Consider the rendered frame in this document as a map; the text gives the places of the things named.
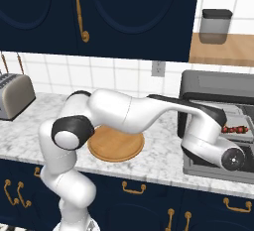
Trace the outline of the grey toaster oven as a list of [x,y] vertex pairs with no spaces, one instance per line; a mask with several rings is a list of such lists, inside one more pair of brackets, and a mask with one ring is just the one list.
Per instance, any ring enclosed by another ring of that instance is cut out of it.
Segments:
[[227,127],[246,126],[246,134],[223,134],[233,143],[254,144],[254,74],[185,70],[179,99],[219,107]]

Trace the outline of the grey toaster oven door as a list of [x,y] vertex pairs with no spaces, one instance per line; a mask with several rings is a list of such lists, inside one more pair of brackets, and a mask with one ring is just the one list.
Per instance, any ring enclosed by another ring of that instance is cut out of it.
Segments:
[[240,170],[235,172],[223,170],[205,160],[195,158],[193,154],[184,150],[183,172],[185,174],[254,184],[254,144],[237,142],[237,145],[243,150],[246,157]]

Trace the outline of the red kebab skewer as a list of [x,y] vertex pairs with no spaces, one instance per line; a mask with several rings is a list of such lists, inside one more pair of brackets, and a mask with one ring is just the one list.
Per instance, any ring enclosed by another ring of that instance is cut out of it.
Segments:
[[236,127],[224,126],[221,129],[221,133],[223,133],[223,134],[232,134],[232,133],[246,134],[248,131],[249,131],[249,129],[246,126],[236,126]]

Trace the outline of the silver toaster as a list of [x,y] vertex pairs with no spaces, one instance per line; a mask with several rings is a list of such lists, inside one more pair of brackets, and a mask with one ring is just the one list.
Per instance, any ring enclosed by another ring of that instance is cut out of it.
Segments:
[[28,75],[0,75],[0,120],[15,119],[35,99],[35,90]]

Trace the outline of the navy base cupboard door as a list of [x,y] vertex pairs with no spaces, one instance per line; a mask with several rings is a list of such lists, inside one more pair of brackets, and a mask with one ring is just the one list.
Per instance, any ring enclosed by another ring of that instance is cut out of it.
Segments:
[[19,217],[19,199],[7,162],[0,159],[0,222],[15,224]]
[[[117,203],[99,199],[91,211],[100,231],[165,231],[169,223],[166,202]],[[173,216],[172,231],[176,231],[177,211]]]
[[206,207],[184,209],[179,217],[178,231],[184,231],[186,227],[186,211],[191,212],[189,231],[254,231],[253,214]]

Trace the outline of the round wooden cutting board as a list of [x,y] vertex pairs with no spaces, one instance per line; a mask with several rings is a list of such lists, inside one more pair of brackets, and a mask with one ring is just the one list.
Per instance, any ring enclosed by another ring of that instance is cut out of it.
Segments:
[[107,126],[97,127],[94,135],[87,141],[87,147],[95,157],[111,163],[136,157],[143,150],[144,144],[142,133],[126,134]]

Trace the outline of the navy drawer front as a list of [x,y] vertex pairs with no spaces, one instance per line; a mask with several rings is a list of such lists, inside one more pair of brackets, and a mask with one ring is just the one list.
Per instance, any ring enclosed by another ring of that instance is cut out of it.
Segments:
[[186,189],[181,210],[193,207],[206,207],[220,211],[251,213],[254,215],[254,201],[249,198]]
[[112,204],[148,202],[176,204],[183,195],[180,188],[173,186],[95,173],[86,173],[86,175],[97,186],[98,195],[108,199]]

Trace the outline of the wooden shelf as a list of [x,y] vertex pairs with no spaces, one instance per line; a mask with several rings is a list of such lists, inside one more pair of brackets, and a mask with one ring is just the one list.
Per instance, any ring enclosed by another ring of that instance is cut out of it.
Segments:
[[229,34],[224,44],[212,45],[193,33],[189,63],[254,67],[254,35]]

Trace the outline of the brown hanging tool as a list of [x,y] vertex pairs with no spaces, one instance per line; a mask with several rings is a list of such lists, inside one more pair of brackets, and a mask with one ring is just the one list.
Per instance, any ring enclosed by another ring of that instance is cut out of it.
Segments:
[[5,69],[6,69],[6,73],[9,73],[9,68],[8,68],[8,65],[7,65],[5,56],[3,55],[2,52],[0,53],[0,55],[1,55],[1,59],[2,59],[2,61],[3,61],[4,67],[5,67]]
[[19,66],[20,66],[22,74],[25,74],[24,68],[23,68],[23,64],[22,64],[22,60],[21,60],[21,57],[20,57],[20,55],[18,53],[17,53],[17,59],[18,59]]

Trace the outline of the grey jar with black lid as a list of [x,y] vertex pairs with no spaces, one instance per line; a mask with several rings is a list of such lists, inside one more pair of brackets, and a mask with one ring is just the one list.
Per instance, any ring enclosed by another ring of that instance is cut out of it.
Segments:
[[199,40],[203,44],[224,44],[232,15],[233,13],[228,9],[203,9],[198,33]]

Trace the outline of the grey wall socket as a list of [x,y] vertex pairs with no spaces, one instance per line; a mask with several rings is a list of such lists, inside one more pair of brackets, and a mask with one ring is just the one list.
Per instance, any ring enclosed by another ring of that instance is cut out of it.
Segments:
[[166,71],[166,63],[164,61],[153,60],[152,61],[152,75],[158,77],[164,77]]

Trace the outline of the navy wall cupboard door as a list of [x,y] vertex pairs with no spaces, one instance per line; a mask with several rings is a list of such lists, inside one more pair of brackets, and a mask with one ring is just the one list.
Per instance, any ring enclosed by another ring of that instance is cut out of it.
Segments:
[[187,61],[196,0],[80,0],[85,43],[80,36],[76,2],[78,51],[83,56]]
[[71,0],[0,0],[0,51],[76,55]]

